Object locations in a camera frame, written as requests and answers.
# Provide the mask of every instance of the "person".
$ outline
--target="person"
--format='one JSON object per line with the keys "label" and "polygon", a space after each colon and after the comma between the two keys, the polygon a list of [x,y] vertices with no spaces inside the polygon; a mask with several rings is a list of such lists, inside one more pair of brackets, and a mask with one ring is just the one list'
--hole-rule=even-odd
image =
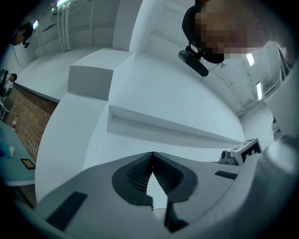
{"label": "person", "polygon": [[[247,54],[268,42],[277,45],[280,79],[294,66],[298,50],[290,30],[259,0],[195,0],[187,10],[182,28],[189,42],[210,55]],[[274,140],[282,136],[273,118]]]}
{"label": "person", "polygon": [[10,44],[12,44],[13,46],[20,45],[21,43],[25,44],[25,42],[31,37],[32,33],[32,23],[27,22],[18,27],[10,40]]}
{"label": "person", "polygon": [[4,84],[5,95],[8,95],[11,92],[14,86],[14,82],[17,80],[17,77],[18,76],[16,74],[7,74],[5,84]]}

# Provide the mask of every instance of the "ceiling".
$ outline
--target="ceiling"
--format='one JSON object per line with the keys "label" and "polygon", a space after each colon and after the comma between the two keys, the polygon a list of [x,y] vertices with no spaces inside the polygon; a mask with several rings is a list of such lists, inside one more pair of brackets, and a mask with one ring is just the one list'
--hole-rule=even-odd
{"label": "ceiling", "polygon": [[[39,19],[40,31],[49,25],[55,24],[57,19],[50,11],[53,0],[44,0],[32,11],[27,19],[33,21]],[[112,46],[113,27],[115,25],[117,10],[120,0],[97,0],[95,3],[93,28],[111,28],[111,31],[102,31],[110,34],[104,43]],[[93,2],[89,0],[73,1],[69,16],[70,34],[89,29],[90,13]],[[263,49],[254,52],[255,63],[250,67],[245,55],[236,59],[226,59],[224,67],[203,60],[210,73],[207,77],[201,77],[192,68],[178,58],[178,52],[188,44],[181,28],[186,10],[194,4],[194,0],[164,0],[164,7],[159,14],[156,27],[151,31],[147,40],[145,51],[169,61],[182,70],[193,74],[199,81],[214,91],[229,107],[239,116],[253,106],[257,100],[256,84],[262,83],[263,91],[269,91],[279,82],[279,58],[275,44],[268,43]],[[57,26],[46,32],[34,34],[32,37],[33,47],[38,49],[58,38]],[[77,39],[76,46],[88,44],[88,35]]]}

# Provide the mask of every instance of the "ceiling light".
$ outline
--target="ceiling light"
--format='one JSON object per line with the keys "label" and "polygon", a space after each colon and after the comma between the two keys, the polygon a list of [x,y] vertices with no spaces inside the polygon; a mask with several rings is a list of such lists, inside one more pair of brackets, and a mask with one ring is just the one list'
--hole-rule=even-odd
{"label": "ceiling light", "polygon": [[70,1],[70,0],[58,0],[56,6],[59,7],[60,5],[63,5],[64,3],[68,2],[68,1]]}
{"label": "ceiling light", "polygon": [[262,99],[262,84],[259,82],[256,84],[256,89],[257,89],[257,95],[258,95],[258,100]]}
{"label": "ceiling light", "polygon": [[249,62],[249,65],[252,66],[253,63],[254,63],[254,59],[253,59],[252,54],[251,54],[251,53],[246,54],[246,57],[247,57],[247,60],[248,60],[248,62]]}
{"label": "ceiling light", "polygon": [[32,24],[33,29],[37,29],[38,27],[38,20],[35,20],[35,22]]}

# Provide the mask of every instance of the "white wall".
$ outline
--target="white wall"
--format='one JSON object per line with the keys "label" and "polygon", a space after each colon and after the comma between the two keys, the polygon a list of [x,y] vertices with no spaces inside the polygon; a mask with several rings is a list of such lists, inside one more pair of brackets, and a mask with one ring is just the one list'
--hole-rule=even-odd
{"label": "white wall", "polygon": [[29,45],[28,48],[24,48],[22,44],[18,46],[9,45],[5,55],[1,59],[0,68],[6,69],[9,73],[15,73],[19,76],[23,69],[34,59],[35,55],[31,45]]}
{"label": "white wall", "polygon": [[102,157],[105,157],[101,154],[103,145],[105,144],[106,135],[107,135],[107,125],[111,120],[111,112],[109,110],[109,104],[107,104],[100,116],[100,119],[94,128],[93,134],[91,136],[88,149],[85,156],[85,161],[83,165],[83,170],[91,168],[93,166],[105,163],[102,162]]}
{"label": "white wall", "polygon": [[236,114],[189,73],[148,53],[137,54],[113,106],[244,141]]}
{"label": "white wall", "polygon": [[[113,32],[117,9],[120,0],[96,0],[93,10],[93,46],[111,47],[113,41]],[[69,11],[69,33],[71,49],[90,46],[89,27],[91,8],[93,1],[80,0],[72,1]],[[57,23],[57,17],[53,17],[51,8],[37,9],[36,12],[42,14],[36,16],[39,20],[40,36],[38,32],[33,34],[31,43],[34,46],[36,56],[43,56],[45,53],[55,51],[61,52],[60,42],[58,40],[57,25],[43,32],[48,26]],[[44,44],[44,50],[41,47],[41,40]]]}
{"label": "white wall", "polygon": [[36,199],[82,171],[89,141],[107,102],[67,93],[43,133],[36,160]]}
{"label": "white wall", "polygon": [[129,51],[135,22],[143,0],[121,0],[114,27],[113,48]]}
{"label": "white wall", "polygon": [[70,65],[98,49],[74,49],[38,58],[23,70],[17,83],[38,95],[59,102],[67,92]]}
{"label": "white wall", "polygon": [[156,27],[160,16],[164,1],[163,0],[143,0],[134,30],[132,33],[130,52],[144,52],[147,39],[150,32]]}
{"label": "white wall", "polygon": [[246,139],[258,138],[262,149],[274,141],[271,128],[273,115],[263,102],[241,117],[241,122]]}

